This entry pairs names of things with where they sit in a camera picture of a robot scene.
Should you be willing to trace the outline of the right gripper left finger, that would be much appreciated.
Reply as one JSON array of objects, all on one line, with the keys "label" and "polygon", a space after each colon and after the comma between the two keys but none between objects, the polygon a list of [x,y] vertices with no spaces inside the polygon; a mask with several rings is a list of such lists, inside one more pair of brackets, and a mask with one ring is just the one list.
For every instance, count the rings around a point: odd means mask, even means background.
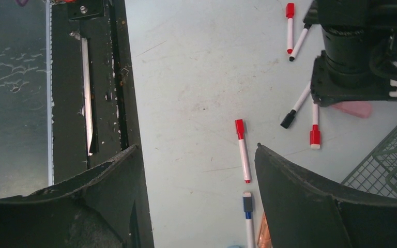
[{"label": "right gripper left finger", "polygon": [[142,151],[28,196],[0,199],[0,247],[153,247]]}]

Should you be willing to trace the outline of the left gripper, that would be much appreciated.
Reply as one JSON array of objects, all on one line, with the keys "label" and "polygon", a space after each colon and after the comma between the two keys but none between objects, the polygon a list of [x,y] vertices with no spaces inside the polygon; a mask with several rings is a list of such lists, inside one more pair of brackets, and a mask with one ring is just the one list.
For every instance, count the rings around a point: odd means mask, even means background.
[{"label": "left gripper", "polygon": [[371,72],[339,73],[328,64],[325,51],[314,61],[310,89],[314,102],[321,107],[349,101],[397,101],[389,95],[393,91],[390,80]]}]

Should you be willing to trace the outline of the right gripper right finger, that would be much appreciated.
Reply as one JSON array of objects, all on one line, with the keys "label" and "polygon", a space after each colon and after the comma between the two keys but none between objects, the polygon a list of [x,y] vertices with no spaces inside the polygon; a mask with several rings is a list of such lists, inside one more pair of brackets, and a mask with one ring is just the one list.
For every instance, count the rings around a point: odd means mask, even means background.
[{"label": "right gripper right finger", "polygon": [[262,144],[254,163],[273,247],[397,247],[397,199],[341,185]]}]

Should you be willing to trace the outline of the pink highlighter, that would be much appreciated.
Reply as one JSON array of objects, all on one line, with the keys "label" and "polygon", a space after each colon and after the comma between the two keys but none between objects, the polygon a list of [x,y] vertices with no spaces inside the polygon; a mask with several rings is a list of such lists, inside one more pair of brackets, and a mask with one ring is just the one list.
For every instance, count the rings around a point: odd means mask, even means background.
[{"label": "pink highlighter", "polygon": [[332,105],[333,108],[359,118],[368,118],[372,113],[372,105],[366,101],[346,101]]}]

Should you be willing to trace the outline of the orange highlighter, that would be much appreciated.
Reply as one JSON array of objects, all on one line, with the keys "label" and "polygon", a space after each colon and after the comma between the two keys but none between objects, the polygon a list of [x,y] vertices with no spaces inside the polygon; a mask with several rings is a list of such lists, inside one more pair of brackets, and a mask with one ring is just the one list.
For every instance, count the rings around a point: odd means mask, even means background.
[{"label": "orange highlighter", "polygon": [[271,236],[265,213],[262,215],[261,226],[256,244],[258,248],[272,248]]}]

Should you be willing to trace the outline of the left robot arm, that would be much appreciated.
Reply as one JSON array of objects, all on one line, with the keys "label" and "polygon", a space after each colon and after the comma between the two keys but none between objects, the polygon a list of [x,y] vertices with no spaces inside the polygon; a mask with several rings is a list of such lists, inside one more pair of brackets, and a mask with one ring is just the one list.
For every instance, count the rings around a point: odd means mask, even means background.
[{"label": "left robot arm", "polygon": [[320,106],[397,101],[397,1],[313,1],[304,17],[319,25],[311,95]]}]

